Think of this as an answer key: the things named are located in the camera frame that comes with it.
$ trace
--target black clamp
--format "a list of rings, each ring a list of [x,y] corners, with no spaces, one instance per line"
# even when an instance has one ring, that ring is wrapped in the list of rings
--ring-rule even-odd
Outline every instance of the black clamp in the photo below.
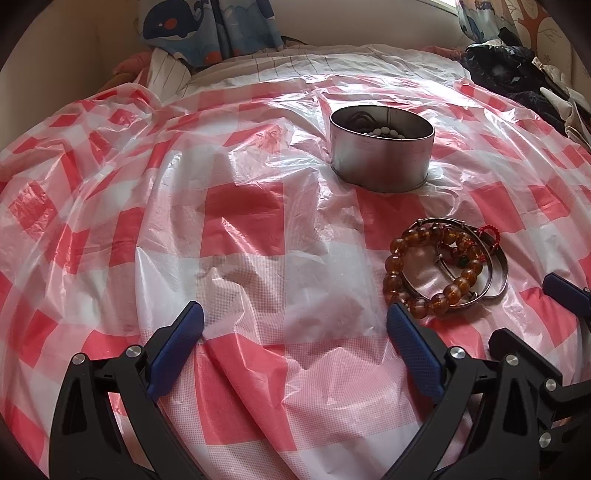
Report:
[[[584,478],[591,466],[591,382],[563,387],[560,371],[507,329],[489,340],[495,361],[448,348],[400,303],[389,308],[387,329],[436,406],[382,480]],[[454,464],[437,470],[474,394],[482,399],[466,444]]]
[[[72,357],[51,426],[52,480],[205,480],[156,401],[170,392],[203,333],[203,309],[192,301],[171,326],[144,347],[116,358]],[[109,392],[119,393],[129,421],[154,471],[137,465],[123,441]]]

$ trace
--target metal tin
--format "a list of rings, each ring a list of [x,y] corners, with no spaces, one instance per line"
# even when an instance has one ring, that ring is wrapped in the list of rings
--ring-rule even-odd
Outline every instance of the metal tin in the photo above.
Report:
[[[370,137],[347,129],[360,112],[370,114],[378,127],[389,127],[407,137]],[[357,105],[330,116],[332,167],[346,182],[374,192],[402,193],[427,180],[435,129],[415,113],[389,106]]]

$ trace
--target red and white checkered plastic sheet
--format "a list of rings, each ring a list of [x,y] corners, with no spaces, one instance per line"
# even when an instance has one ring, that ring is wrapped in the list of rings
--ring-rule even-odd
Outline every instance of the red and white checkered plastic sheet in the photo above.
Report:
[[[424,187],[377,194],[335,175],[329,115],[352,103],[434,124]],[[204,342],[162,407],[208,475],[379,478],[425,414],[381,296],[389,242],[417,217],[492,223],[509,259],[503,298],[428,319],[448,345],[484,357],[508,327],[566,382],[585,366],[576,319],[540,285],[591,275],[591,157],[468,80],[316,75],[167,106],[128,84],[65,107],[0,161],[0,408],[45,471],[71,356],[119,355],[197,300]]]

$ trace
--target amber bead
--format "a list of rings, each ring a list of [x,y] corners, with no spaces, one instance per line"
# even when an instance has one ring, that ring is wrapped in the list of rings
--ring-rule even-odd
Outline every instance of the amber bead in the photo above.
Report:
[[[420,242],[418,232],[414,228],[406,230],[406,232],[402,234],[402,238],[406,240],[409,247],[418,247]]]
[[[386,275],[384,278],[384,293],[395,292],[402,288],[402,278],[398,275]]]
[[[418,244],[422,247],[423,245],[427,245],[429,243],[429,229],[425,226],[420,226],[417,228],[418,233]]]
[[[410,315],[421,320],[429,313],[429,302],[425,299],[416,299],[410,303]]]
[[[408,307],[408,304],[410,302],[410,295],[405,291],[398,291],[392,294],[392,297],[390,298],[388,305],[394,305],[398,301],[404,304],[404,306]]]
[[[457,232],[452,227],[446,227],[443,229],[443,243],[451,245],[456,242]]]
[[[443,294],[446,296],[449,305],[455,305],[462,298],[462,291],[455,283],[450,283],[443,289]]]
[[[468,247],[472,245],[472,239],[470,235],[466,232],[460,232],[456,239],[456,246],[460,249],[461,252],[465,252],[468,250]]]
[[[392,255],[404,255],[408,251],[408,244],[404,238],[395,238],[390,244],[390,252]]]
[[[443,293],[438,293],[433,296],[429,305],[435,315],[443,315],[449,309],[449,300]]]
[[[470,260],[478,260],[482,256],[482,248],[478,245],[471,245],[466,250],[466,255]]]
[[[480,260],[470,260],[467,268],[474,270],[476,275],[480,275],[482,273],[482,262]]]
[[[462,270],[462,277],[464,277],[468,281],[471,287],[475,285],[476,279],[478,278],[476,272],[474,272],[474,270],[472,270],[471,268]]]
[[[439,223],[434,223],[429,229],[429,243],[438,244],[443,239],[443,228]]]
[[[453,282],[460,288],[462,297],[470,291],[470,282],[464,277],[457,277]]]
[[[404,268],[404,260],[402,255],[390,255],[386,259],[386,272],[399,273]]]

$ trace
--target wall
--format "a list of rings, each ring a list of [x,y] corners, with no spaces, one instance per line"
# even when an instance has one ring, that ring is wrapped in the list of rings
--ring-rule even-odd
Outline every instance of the wall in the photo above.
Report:
[[[55,0],[0,71],[0,149],[103,82],[98,39],[81,0]]]
[[[457,17],[415,0],[271,0],[281,33],[312,45],[468,45]]]

